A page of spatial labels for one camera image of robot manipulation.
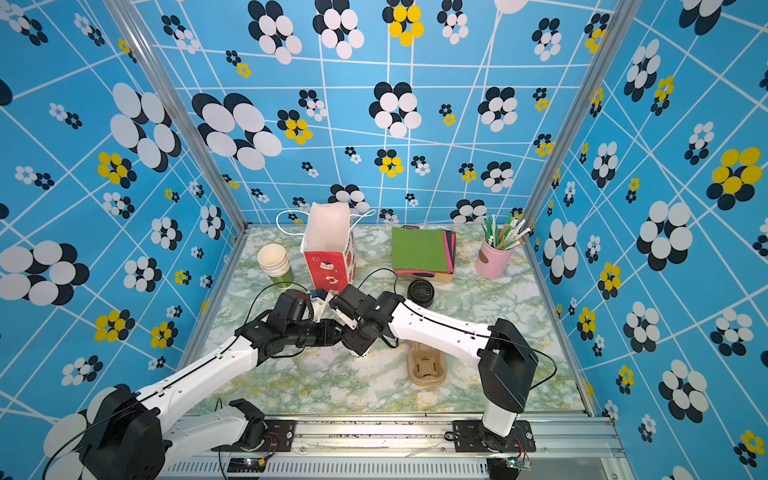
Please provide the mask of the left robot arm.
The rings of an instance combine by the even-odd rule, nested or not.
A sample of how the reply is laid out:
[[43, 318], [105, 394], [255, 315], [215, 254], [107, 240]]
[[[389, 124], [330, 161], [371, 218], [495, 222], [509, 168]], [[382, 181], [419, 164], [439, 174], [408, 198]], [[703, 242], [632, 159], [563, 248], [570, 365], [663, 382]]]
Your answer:
[[59, 421], [45, 439], [45, 479], [155, 479], [169, 467], [216, 450], [272, 456], [280, 437], [245, 399], [211, 414], [187, 412], [230, 380], [298, 350], [340, 342], [341, 324], [324, 313], [333, 295], [289, 289], [275, 306], [250, 316], [212, 352], [137, 391], [125, 384], [97, 394], [87, 409]]

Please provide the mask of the red white paper bag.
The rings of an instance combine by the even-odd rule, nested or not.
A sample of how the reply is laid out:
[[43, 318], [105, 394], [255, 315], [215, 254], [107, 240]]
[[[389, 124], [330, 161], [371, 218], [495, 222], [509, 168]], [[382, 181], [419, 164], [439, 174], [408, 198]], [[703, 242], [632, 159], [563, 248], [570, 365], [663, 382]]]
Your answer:
[[301, 252], [316, 289], [337, 295], [354, 280], [356, 258], [351, 228], [351, 210], [346, 203], [312, 204]]

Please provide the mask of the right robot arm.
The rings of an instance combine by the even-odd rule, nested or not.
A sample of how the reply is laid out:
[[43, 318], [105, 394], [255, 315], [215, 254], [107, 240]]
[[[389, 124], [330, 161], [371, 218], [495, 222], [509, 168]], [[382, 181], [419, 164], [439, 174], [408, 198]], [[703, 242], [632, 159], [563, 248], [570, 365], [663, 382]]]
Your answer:
[[512, 322], [461, 321], [394, 292], [373, 297], [353, 285], [334, 296], [329, 307], [345, 324], [342, 344], [358, 355], [367, 353], [376, 340], [390, 337], [426, 345], [476, 367], [487, 399], [479, 427], [481, 441], [493, 452], [524, 449], [513, 427], [538, 385], [534, 376], [542, 353]]

